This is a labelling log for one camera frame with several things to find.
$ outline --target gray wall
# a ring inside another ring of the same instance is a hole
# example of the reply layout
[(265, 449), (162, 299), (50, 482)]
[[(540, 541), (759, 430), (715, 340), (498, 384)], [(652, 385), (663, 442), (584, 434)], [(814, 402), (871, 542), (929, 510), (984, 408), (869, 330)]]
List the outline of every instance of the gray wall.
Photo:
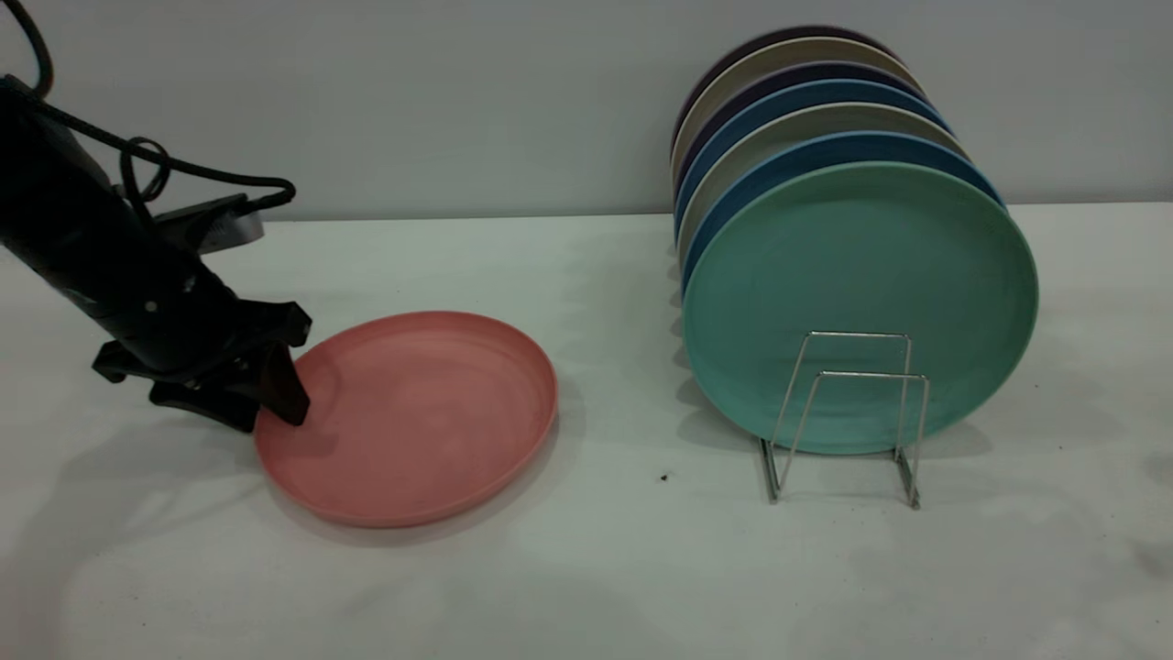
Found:
[[(301, 193), (284, 217), (666, 210), (692, 82), (800, 22), (891, 46), (1011, 200), (1173, 198), (1169, 0), (27, 4), (56, 57), (53, 102), (287, 176)], [(4, 13), (0, 57), (33, 77)], [(221, 190), (172, 185), (161, 207)]]

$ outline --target black cable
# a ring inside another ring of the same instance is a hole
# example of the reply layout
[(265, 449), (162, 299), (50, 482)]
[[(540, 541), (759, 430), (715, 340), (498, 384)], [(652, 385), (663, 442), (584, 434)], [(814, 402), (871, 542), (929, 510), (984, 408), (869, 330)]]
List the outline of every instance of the black cable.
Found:
[(18, 100), (29, 106), (34, 111), (41, 114), (66, 128), (76, 130), (82, 135), (93, 137), (99, 142), (113, 147), (120, 151), (129, 152), (136, 158), (142, 158), (147, 162), (155, 163), (157, 165), (167, 165), (175, 171), (182, 171), (184, 173), (190, 173), (191, 176), (198, 176), (201, 178), (208, 178), (211, 181), (219, 181), (221, 183), (232, 183), (236, 185), (251, 185), (258, 188), (280, 188), (280, 192), (273, 192), (272, 195), (266, 195), (257, 199), (252, 199), (244, 204), (239, 212), (248, 213), (252, 211), (258, 211), (262, 209), (271, 209), (273, 206), (279, 206), (282, 204), (289, 203), (294, 195), (297, 195), (297, 186), (293, 182), (286, 178), (278, 178), (276, 176), (246, 176), (243, 173), (232, 173), (230, 171), (222, 171), (218, 169), (212, 169), (209, 166), (197, 165), (195, 163), (189, 163), (187, 161), (181, 161), (171, 156), (163, 154), (157, 154), (150, 149), (134, 144), (130, 141), (123, 140), (113, 132), (103, 130), (84, 120), (77, 118), (65, 110), (54, 108), (53, 106), (41, 101), (36, 96), (22, 91), (18, 81), (9, 82), (7, 84), (0, 84), (0, 93), (9, 94), (15, 96)]
[[(243, 173), (232, 173), (230, 171), (222, 171), (218, 169), (212, 169), (209, 166), (197, 165), (195, 163), (189, 163), (187, 161), (181, 161), (178, 158), (172, 158), (168, 155), (163, 147), (155, 142), (154, 140), (148, 140), (145, 137), (135, 137), (134, 140), (123, 140), (113, 132), (102, 130), (101, 128), (80, 120), (67, 111), (54, 108), (53, 106), (43, 101), (45, 96), (48, 95), (49, 89), (53, 87), (53, 60), (49, 57), (49, 49), (45, 45), (45, 39), (41, 36), (41, 32), (36, 28), (36, 23), (33, 22), (33, 18), (28, 15), (25, 11), (23, 5), (20, 0), (0, 0), (6, 7), (12, 12), (13, 16), (16, 18), (16, 22), (25, 30), (28, 36), (28, 42), (33, 47), (33, 53), (36, 55), (36, 64), (40, 68), (39, 77), (36, 81), (36, 87), (29, 91), (19, 80), (14, 76), (6, 75), (4, 81), (0, 81), (0, 93), (6, 93), (15, 96), (18, 100), (29, 106), (34, 111), (41, 114), (66, 128), (76, 130), (82, 135), (87, 135), (122, 151), (120, 163), (127, 163), (130, 156), (142, 158), (147, 162), (155, 163), (160, 165), (158, 172), (155, 178), (147, 185), (147, 190), (140, 191), (138, 186), (133, 184), (134, 182), (134, 168), (122, 164), (123, 179), (126, 193), (137, 195), (140, 199), (140, 206), (143, 209), (140, 211), (138, 207), (135, 209), (143, 217), (145, 212), (145, 204), (143, 202), (151, 200), (163, 191), (163, 186), (167, 185), (167, 181), (170, 177), (171, 171), (182, 171), (184, 173), (190, 173), (191, 176), (198, 176), (201, 178), (208, 178), (211, 181), (219, 181), (222, 183), (232, 183), (236, 185), (250, 185), (258, 188), (280, 188), (280, 192), (274, 192), (272, 195), (266, 195), (264, 197), (246, 202), (238, 209), (242, 215), (252, 211), (258, 211), (262, 209), (271, 209), (273, 206), (279, 206), (282, 204), (289, 203), (297, 195), (297, 188), (293, 183), (285, 178), (278, 178), (273, 176), (246, 176)], [(140, 147), (141, 143), (154, 144), (158, 152), (151, 151)], [(130, 171), (129, 179), (126, 176), (127, 171)], [(135, 205), (134, 199), (130, 199), (131, 205)], [(149, 218), (150, 213), (147, 212), (145, 217)]]
[(33, 55), (36, 56), (36, 68), (40, 72), (36, 75), (36, 87), (33, 88), (33, 94), (38, 98), (45, 98), (49, 95), (49, 89), (53, 89), (53, 59), (49, 57), (49, 48), (45, 45), (41, 30), (33, 22), (33, 16), (28, 15), (20, 0), (4, 0), (4, 4), (12, 12), (13, 18), (16, 19), (20, 28), (25, 30), (25, 35), (28, 36), (28, 43), (33, 47)]
[[(162, 144), (148, 137), (131, 137), (129, 142), (131, 144), (150, 144), (163, 157), (169, 157), (167, 149)], [(163, 191), (163, 188), (167, 185), (167, 178), (171, 173), (171, 168), (165, 164), (158, 165), (158, 171), (155, 172), (154, 178), (147, 184), (145, 190), (138, 189), (138, 179), (135, 176), (135, 161), (129, 152), (122, 151), (122, 155), (118, 156), (118, 170), (122, 172), (122, 193), (130, 202), (130, 207), (134, 209), (135, 215), (138, 216), (143, 225), (154, 226), (155, 218), (147, 210), (147, 202), (154, 200)]]

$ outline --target teal plate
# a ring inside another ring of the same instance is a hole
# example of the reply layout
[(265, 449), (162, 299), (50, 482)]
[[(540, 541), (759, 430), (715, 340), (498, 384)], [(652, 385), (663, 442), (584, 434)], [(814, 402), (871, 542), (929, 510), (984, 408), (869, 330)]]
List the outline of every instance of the teal plate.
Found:
[[(737, 426), (769, 438), (811, 329), (903, 333), (931, 380), (925, 435), (962, 420), (1010, 376), (1038, 312), (1030, 247), (1005, 209), (940, 170), (895, 162), (828, 166), (761, 195), (713, 238), (684, 298), (697, 383)], [(903, 368), (896, 340), (812, 340), (778, 443), (791, 444), (821, 370)], [(910, 385), (904, 443), (920, 416)], [(801, 449), (891, 449), (901, 386), (819, 387)]]

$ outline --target dish rack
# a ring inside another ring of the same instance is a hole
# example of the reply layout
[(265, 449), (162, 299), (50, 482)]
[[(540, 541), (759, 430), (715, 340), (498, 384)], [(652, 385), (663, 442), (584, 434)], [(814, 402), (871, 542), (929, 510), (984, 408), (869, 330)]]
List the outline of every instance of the dish rack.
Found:
[[(778, 441), (778, 433), (782, 428), (782, 421), (786, 417), (786, 409), (791, 403), (791, 395), (794, 393), (794, 382), (798, 380), (799, 368), (802, 367), (802, 359), (806, 358), (806, 349), (812, 339), (899, 340), (904, 343), (904, 369), (901, 373), (823, 370), (815, 375), (814, 382), (811, 386), (811, 394), (807, 395), (806, 406), (802, 407), (802, 417), (799, 419), (798, 430), (794, 433), (794, 440), (791, 442), (789, 451), (786, 455), (786, 465), (782, 467), (782, 472), (779, 475), (774, 445)], [(778, 504), (782, 499), (782, 491), (786, 487), (786, 477), (789, 475), (791, 465), (794, 463), (794, 455), (798, 454), (799, 442), (802, 440), (802, 431), (806, 429), (807, 417), (811, 415), (811, 407), (814, 403), (815, 395), (819, 393), (819, 385), (828, 379), (869, 379), (901, 382), (900, 411), (896, 422), (896, 444), (893, 448), (891, 458), (896, 463), (896, 469), (900, 471), (900, 478), (904, 485), (904, 494), (908, 497), (908, 505), (914, 510), (921, 509), (921, 492), (916, 485), (916, 476), (921, 465), (921, 441), (924, 440), (924, 420), (929, 410), (930, 382), (928, 376), (910, 374), (909, 369), (911, 368), (911, 365), (913, 339), (908, 335), (891, 333), (841, 333), (828, 332), (828, 329), (812, 329), (811, 333), (807, 333), (802, 339), (801, 347), (799, 348), (798, 359), (794, 361), (794, 372), (791, 374), (791, 382), (786, 387), (786, 395), (782, 397), (782, 406), (778, 411), (778, 421), (774, 423), (774, 433), (771, 435), (768, 441), (766, 438), (758, 438), (758, 445), (761, 449), (762, 468), (766, 477), (766, 491), (769, 496), (769, 503)], [(914, 381), (922, 385), (921, 415), (916, 424), (916, 440), (911, 443), (913, 458), (911, 462), (909, 462), (907, 451), (908, 448), (903, 444), (904, 408), (908, 402), (908, 385)]]

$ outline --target white table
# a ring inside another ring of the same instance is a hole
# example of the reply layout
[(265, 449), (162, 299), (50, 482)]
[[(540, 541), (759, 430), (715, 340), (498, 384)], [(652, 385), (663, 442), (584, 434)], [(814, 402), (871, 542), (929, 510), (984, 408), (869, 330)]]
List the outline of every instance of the white table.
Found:
[(461, 308), (549, 353), (536, 464), (405, 531), (321, 523), (246, 436), (106, 383), (101, 329), (5, 252), (0, 658), (1173, 656), (1173, 204), (1013, 213), (1037, 333), (927, 442), (918, 512), (869, 458), (800, 457), (767, 504), (684, 366), (665, 216), (273, 224), (208, 258), (311, 343)]

